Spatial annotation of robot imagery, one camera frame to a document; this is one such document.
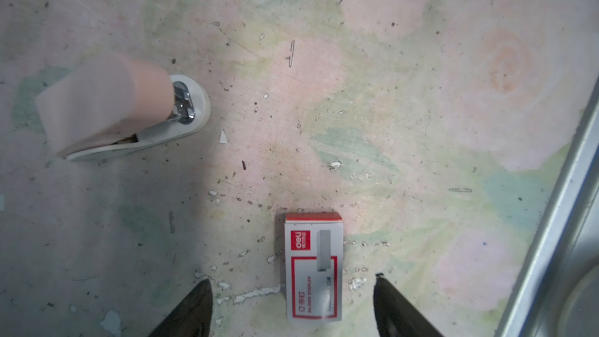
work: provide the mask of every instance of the staple box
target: staple box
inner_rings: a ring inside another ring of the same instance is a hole
[[[285,216],[287,319],[341,320],[343,221],[337,212]]]

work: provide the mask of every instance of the paint chip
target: paint chip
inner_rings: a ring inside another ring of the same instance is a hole
[[[229,300],[229,299],[231,299],[231,297],[217,298],[216,304],[220,306],[221,304],[223,304],[223,302],[225,302],[226,300]]]
[[[113,337],[120,337],[120,316],[115,311],[106,312],[100,326]]]
[[[329,169],[331,172],[336,172],[339,168],[341,168],[341,162],[339,160],[333,161],[331,164],[329,164]]]
[[[228,144],[229,139],[226,137],[225,129],[221,129],[221,138],[219,139],[221,145]]]
[[[365,278],[352,278],[348,281],[349,291],[356,291],[357,289],[362,288],[366,284],[368,280]]]
[[[275,259],[276,259],[276,258],[277,258],[279,255],[281,255],[282,253],[283,253],[283,249],[280,249],[279,251],[277,251],[277,253],[276,253],[276,254],[274,254],[273,256],[270,256],[270,257],[268,257],[268,258],[266,259],[266,261],[267,261],[268,263],[273,263],[273,262],[274,262],[274,260],[275,260]]]
[[[277,294],[281,291],[281,288],[283,287],[285,287],[283,284],[279,284],[277,286],[273,286],[272,288],[259,288],[256,290],[248,291],[247,293],[235,296],[233,304],[238,305],[239,303],[243,303],[246,299],[249,298],[264,297],[270,294]]]

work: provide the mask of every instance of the stainless steel edge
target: stainless steel edge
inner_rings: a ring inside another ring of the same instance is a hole
[[[519,336],[599,146],[599,79],[528,250],[495,337]]]

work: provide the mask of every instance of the debris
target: debris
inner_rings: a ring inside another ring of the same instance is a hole
[[[281,291],[283,288],[283,284],[279,284],[277,286],[273,286],[272,288],[259,288],[256,290],[249,291],[247,293],[235,296],[233,300],[234,305],[238,305],[239,303],[243,303],[246,299],[254,298],[254,297],[264,297],[270,294],[276,294]]]
[[[115,311],[106,312],[100,326],[113,337],[120,337],[120,316]]]
[[[171,234],[175,233],[175,224],[174,224],[174,217],[173,217],[173,212],[169,211],[168,212],[168,223],[171,226]]]
[[[472,189],[467,187],[453,187],[449,191],[453,191],[454,193],[472,193]]]
[[[223,302],[225,302],[226,300],[229,300],[229,299],[231,299],[231,297],[217,298],[216,304],[220,306],[221,304],[223,304]]]
[[[276,253],[276,254],[274,254],[273,256],[270,256],[270,257],[268,257],[268,259],[266,259],[266,261],[267,261],[268,263],[273,263],[273,262],[274,262],[274,260],[275,260],[276,258],[278,258],[278,256],[279,256],[279,255],[281,255],[282,253],[283,253],[283,249],[280,249],[279,251],[277,251],[277,253]]]
[[[229,139],[226,137],[225,129],[221,129],[221,138],[219,139],[221,145],[229,143]]]
[[[331,164],[329,164],[329,169],[333,173],[336,172],[339,168],[341,168],[341,162],[339,160],[333,161]]]
[[[288,59],[289,67],[291,68],[291,65],[294,63],[295,41],[291,41],[291,47],[289,48],[289,51],[291,52],[291,56],[289,56]]]
[[[356,291],[359,288],[362,288],[366,284],[368,280],[365,278],[352,278],[348,281],[349,291]]]

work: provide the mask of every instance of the floor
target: floor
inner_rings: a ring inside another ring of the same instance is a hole
[[[198,81],[207,126],[57,158],[33,99],[108,49]],[[490,336],[598,73],[597,0],[0,0],[0,325],[146,336],[208,277],[214,336],[374,336],[384,272]],[[286,320],[297,210],[344,218],[340,323]]]

